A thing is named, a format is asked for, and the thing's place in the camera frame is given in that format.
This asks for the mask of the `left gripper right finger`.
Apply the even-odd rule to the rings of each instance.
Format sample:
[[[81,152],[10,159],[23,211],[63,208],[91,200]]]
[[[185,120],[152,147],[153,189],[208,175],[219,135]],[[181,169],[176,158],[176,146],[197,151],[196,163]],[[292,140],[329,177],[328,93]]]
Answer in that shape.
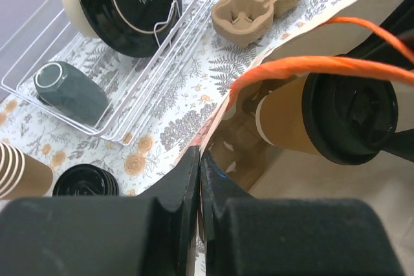
[[[378,215],[356,199],[258,199],[200,161],[208,275],[403,275]]]

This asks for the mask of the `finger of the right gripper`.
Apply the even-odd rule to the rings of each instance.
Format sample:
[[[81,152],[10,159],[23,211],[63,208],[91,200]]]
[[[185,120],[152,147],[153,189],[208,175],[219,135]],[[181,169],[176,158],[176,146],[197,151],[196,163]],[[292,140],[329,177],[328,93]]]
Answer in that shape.
[[[414,162],[414,129],[395,133],[382,150]]]
[[[380,25],[413,50],[413,0],[404,0]],[[413,70],[413,64],[384,39],[371,34],[349,52],[349,57],[367,59]]]

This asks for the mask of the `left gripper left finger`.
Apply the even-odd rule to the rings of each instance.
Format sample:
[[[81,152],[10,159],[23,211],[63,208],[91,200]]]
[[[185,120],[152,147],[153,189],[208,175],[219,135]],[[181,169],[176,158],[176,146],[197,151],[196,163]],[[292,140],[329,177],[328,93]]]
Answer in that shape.
[[[200,151],[138,196],[19,198],[1,212],[2,275],[193,275]]]

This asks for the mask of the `black coffee lid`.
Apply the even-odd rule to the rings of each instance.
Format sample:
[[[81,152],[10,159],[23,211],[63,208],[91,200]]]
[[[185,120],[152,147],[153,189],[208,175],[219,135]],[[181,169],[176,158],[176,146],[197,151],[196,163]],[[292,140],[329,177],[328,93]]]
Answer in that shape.
[[[310,57],[300,104],[301,151],[340,165],[372,160],[398,121],[390,81],[355,73],[336,58]]]

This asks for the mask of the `black cup lids stack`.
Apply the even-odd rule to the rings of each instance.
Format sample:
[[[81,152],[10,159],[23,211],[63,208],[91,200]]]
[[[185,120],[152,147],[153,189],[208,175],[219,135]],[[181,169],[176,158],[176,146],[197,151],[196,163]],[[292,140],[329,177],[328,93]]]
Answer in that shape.
[[[108,171],[92,164],[67,169],[57,180],[53,196],[118,196],[118,182]]]

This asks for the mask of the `brown paper cup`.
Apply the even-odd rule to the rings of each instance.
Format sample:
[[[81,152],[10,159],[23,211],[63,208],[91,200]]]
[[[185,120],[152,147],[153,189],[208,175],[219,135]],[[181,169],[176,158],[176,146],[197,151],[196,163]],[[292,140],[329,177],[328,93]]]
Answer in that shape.
[[[305,81],[305,78],[296,78],[266,95],[256,109],[256,127],[271,145],[320,155],[303,121],[301,103]]]

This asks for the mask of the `stack of paper cups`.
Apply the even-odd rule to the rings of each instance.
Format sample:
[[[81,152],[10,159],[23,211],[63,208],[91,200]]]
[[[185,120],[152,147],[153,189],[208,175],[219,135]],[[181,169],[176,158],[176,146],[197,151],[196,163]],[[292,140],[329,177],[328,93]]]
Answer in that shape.
[[[50,189],[53,176],[49,166],[1,142],[1,199],[43,196]]]

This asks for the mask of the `single cardboard cup carrier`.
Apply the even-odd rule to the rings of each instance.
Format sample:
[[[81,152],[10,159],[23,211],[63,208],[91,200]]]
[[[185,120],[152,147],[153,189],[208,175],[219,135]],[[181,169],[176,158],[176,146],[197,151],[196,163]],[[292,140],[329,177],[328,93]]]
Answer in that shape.
[[[221,120],[210,142],[215,161],[244,190],[249,191],[283,150],[260,136],[256,127],[256,109],[269,92],[284,84],[265,80],[249,85],[238,94],[234,114]]]

